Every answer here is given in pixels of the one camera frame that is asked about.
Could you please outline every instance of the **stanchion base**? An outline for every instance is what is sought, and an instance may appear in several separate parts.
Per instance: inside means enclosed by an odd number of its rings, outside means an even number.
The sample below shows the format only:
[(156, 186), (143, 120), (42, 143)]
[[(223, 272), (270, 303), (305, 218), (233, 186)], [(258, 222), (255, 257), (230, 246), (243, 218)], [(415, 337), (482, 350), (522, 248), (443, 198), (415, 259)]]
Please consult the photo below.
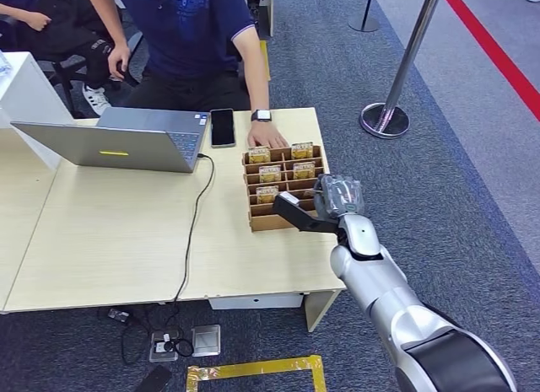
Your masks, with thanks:
[(407, 114), (405, 114), (405, 111), (400, 107), (396, 107), (393, 110), (392, 118), (383, 132), (375, 131), (375, 126), (377, 122), (379, 121), (384, 107), (384, 104), (383, 103), (368, 105), (362, 110), (359, 122), (366, 131), (375, 137), (382, 137), (383, 139), (396, 139), (401, 137), (409, 129), (409, 117)]
[(359, 32), (373, 32), (379, 28), (379, 22), (376, 19), (368, 17), (368, 19), (366, 20), (366, 24), (362, 28), (363, 21), (363, 14), (355, 14), (349, 19), (348, 24), (353, 30)]

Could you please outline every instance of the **power strip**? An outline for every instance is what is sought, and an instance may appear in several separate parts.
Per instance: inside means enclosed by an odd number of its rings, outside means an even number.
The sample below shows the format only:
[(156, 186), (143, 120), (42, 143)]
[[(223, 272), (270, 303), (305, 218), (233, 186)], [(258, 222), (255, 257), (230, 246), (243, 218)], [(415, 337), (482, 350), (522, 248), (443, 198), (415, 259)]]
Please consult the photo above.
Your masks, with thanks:
[(153, 333), (150, 343), (150, 354), (148, 358), (150, 362), (171, 362), (178, 359), (178, 353), (175, 351), (168, 352), (165, 350), (165, 343), (178, 338), (177, 330), (156, 330)]

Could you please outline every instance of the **smartphone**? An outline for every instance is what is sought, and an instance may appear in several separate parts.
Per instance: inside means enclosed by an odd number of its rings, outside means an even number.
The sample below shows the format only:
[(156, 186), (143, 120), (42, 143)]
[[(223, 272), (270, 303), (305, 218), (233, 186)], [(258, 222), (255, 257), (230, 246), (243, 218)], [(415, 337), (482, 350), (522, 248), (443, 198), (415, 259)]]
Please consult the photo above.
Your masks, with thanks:
[(167, 368), (158, 365), (153, 371), (143, 379), (135, 392), (162, 392), (165, 390), (172, 373)]
[(236, 145), (234, 138), (233, 109), (211, 110), (212, 148), (231, 148)]

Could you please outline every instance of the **wooden table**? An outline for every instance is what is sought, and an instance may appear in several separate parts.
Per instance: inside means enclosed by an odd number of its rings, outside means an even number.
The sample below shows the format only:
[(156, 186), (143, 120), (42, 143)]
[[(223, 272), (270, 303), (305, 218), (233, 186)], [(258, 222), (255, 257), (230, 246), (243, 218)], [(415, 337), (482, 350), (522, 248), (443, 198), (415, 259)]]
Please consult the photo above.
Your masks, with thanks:
[[(313, 109), (276, 110), (273, 117), (289, 142), (322, 144)], [(313, 331), (344, 288), (330, 267), (335, 237), (251, 233), (241, 161), (250, 113), (235, 113), (235, 121), (235, 148), (213, 149), (205, 138), (202, 152), (214, 159), (215, 176), (201, 199), (180, 299), (306, 293)], [(208, 160), (197, 163), (194, 174), (184, 175), (63, 161), (5, 310), (173, 299), (184, 273), (195, 199), (211, 172)]]
[(14, 285), (54, 174), (15, 130), (0, 129), (0, 311)]

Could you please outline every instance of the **man's hand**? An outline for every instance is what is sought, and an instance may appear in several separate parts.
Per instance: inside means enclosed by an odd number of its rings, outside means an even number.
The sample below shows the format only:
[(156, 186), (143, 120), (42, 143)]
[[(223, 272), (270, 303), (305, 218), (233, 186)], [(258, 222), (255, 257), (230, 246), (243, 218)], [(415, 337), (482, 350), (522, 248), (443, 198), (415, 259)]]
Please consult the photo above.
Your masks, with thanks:
[(32, 30), (39, 32), (48, 26), (51, 22), (51, 19), (45, 14), (28, 12), (25, 14), (23, 21)]
[(131, 55), (131, 51), (129, 50), (128, 44), (115, 45), (115, 49), (109, 54), (109, 71), (116, 78), (124, 80), (124, 75), (118, 71), (117, 65), (119, 62), (122, 62), (120, 69), (125, 72), (128, 70), (130, 55)]
[(289, 143), (271, 122), (251, 122), (251, 129), (248, 134), (248, 143), (251, 146), (270, 146), (270, 148), (289, 148)]

